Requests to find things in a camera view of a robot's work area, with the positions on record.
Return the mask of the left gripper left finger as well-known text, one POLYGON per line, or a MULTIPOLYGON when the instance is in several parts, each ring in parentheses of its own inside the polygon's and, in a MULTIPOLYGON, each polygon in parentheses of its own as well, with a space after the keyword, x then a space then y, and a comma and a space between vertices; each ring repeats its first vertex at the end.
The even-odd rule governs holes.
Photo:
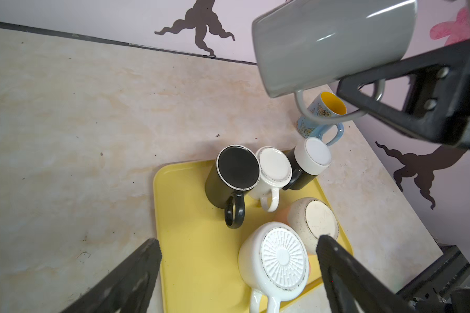
POLYGON ((150 238, 64 312, 146 312, 159 274, 159 241, 150 238))

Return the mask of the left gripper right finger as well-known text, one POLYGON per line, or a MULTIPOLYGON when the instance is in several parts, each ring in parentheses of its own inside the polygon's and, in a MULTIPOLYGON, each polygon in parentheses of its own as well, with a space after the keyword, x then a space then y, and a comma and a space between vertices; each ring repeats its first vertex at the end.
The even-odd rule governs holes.
POLYGON ((321 236, 316 248, 332 312, 414 312, 334 238, 321 236))

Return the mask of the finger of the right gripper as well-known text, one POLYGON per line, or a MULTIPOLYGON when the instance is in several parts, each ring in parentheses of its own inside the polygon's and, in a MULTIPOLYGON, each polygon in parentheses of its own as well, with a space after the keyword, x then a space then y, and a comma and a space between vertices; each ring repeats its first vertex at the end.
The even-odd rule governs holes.
POLYGON ((410 138, 470 149, 470 39, 346 76, 337 94, 410 138), (360 91, 403 76, 410 87, 401 110, 360 91))

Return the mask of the blue butterfly mug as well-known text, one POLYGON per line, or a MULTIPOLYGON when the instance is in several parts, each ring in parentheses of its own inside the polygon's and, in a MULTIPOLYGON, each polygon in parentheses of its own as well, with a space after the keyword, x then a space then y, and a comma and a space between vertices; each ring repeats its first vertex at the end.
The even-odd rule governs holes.
MULTIPOLYGON (((330 119, 332 117, 343 116, 347 113, 347 107, 343 101, 331 92, 322 92, 308 107, 308 110, 318 117, 330 119)), ((304 138, 314 137, 323 140, 323 136, 332 128, 333 125, 324 123, 315 123, 302 116, 296 124, 297 131, 304 138)), ((336 135, 326 143, 327 146, 335 144, 344 133, 342 123, 334 124, 337 128, 336 135)))

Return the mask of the grey mug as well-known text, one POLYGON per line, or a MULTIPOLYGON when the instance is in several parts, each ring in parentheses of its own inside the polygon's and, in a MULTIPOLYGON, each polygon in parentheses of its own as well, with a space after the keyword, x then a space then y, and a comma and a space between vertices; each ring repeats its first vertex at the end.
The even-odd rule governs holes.
POLYGON ((272 9, 251 28, 268 96, 294 94, 300 113, 315 123, 364 116, 361 110, 330 119, 314 116, 303 92, 401 60, 416 16, 416 1, 288 1, 272 9))

